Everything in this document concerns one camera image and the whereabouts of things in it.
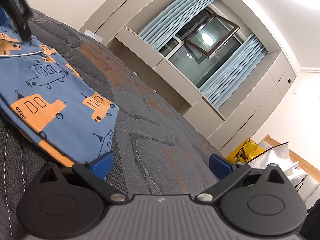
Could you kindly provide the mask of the blue orange printed pants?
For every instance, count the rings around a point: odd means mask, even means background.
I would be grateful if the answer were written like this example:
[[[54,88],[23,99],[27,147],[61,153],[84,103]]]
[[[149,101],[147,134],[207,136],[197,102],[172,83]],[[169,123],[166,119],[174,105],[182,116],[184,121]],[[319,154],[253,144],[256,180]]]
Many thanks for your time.
[[[35,36],[23,41],[1,11],[1,110],[24,136],[70,167],[111,152],[119,108],[54,48]]]

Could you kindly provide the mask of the yellow shopping bag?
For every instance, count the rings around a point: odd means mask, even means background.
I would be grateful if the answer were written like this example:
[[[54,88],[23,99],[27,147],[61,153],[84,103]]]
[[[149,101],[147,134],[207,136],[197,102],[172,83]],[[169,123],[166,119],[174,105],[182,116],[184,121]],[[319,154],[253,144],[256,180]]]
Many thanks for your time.
[[[256,142],[254,142],[251,138],[243,141],[233,152],[231,152],[227,157],[231,163],[249,163],[253,158],[259,156],[264,153],[264,149],[259,147]]]

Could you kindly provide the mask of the grey orange quilted mattress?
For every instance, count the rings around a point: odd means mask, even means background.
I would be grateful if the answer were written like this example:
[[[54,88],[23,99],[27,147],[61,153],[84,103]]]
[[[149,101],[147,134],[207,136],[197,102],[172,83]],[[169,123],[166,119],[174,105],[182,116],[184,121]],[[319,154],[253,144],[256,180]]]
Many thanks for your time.
[[[170,103],[102,44],[34,10],[32,33],[55,48],[82,79],[119,107],[107,183],[122,193],[191,194],[217,181],[212,146]],[[50,158],[1,118],[1,239],[21,239],[16,206]]]

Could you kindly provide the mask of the white paper bag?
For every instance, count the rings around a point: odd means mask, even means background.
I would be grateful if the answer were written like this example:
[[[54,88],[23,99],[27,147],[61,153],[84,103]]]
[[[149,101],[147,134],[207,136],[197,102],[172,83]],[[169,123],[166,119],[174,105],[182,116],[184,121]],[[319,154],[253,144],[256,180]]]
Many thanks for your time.
[[[269,164],[277,164],[295,187],[308,176],[303,169],[298,167],[299,161],[290,159],[288,142],[269,148],[248,164],[252,168],[266,168]]]

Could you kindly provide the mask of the right light blue curtain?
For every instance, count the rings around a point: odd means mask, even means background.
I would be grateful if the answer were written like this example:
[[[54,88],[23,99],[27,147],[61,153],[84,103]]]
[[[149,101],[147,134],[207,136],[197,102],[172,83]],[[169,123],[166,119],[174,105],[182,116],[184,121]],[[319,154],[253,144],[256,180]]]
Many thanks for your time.
[[[231,57],[200,87],[202,95],[220,108],[267,54],[260,40],[251,34]]]

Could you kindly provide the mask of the light blue curtain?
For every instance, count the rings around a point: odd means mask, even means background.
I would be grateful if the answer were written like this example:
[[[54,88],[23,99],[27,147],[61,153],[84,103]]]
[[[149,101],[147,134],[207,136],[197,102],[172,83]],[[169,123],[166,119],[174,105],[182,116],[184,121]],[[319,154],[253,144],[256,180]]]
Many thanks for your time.
[[[260,40],[251,34],[231,57],[200,87],[202,95],[220,108],[267,54]]]
[[[175,0],[138,34],[159,51],[184,25],[215,0]]]

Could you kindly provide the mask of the wooden padded headboard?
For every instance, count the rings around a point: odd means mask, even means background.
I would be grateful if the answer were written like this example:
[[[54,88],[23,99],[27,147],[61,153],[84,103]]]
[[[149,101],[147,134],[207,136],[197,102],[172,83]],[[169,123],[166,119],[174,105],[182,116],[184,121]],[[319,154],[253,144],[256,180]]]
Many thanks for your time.
[[[313,207],[319,200],[319,170],[290,150],[288,142],[279,143],[269,134],[265,135],[258,145],[266,150],[273,148],[275,153],[284,153],[285,157],[289,157],[291,164],[285,173],[301,196],[306,208]]]

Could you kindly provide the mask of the brown framed open window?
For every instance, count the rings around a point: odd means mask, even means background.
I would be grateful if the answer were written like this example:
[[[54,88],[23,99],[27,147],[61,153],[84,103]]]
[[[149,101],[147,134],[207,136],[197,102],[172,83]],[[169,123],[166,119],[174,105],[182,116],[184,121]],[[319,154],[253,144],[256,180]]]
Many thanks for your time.
[[[200,88],[240,47],[240,28],[209,8],[201,10],[159,50]]]

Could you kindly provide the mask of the beige built-in wardrobe unit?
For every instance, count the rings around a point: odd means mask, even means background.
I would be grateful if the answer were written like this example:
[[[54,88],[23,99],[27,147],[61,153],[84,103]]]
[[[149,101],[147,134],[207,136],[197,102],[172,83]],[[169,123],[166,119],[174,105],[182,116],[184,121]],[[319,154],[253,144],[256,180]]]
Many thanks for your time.
[[[252,137],[276,109],[297,77],[284,40],[255,0],[215,0],[209,8],[240,29],[243,42],[254,34],[267,54],[220,107],[215,108],[186,76],[139,32],[175,0],[104,0],[81,26],[103,38],[129,67],[168,100],[222,154]]]

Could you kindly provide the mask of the left light blue curtain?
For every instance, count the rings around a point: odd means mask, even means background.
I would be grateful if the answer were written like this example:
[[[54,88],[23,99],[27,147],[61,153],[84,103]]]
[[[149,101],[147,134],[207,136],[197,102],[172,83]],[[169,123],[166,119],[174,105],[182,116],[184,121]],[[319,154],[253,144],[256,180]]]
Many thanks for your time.
[[[159,51],[184,25],[215,0],[175,0],[138,34]]]

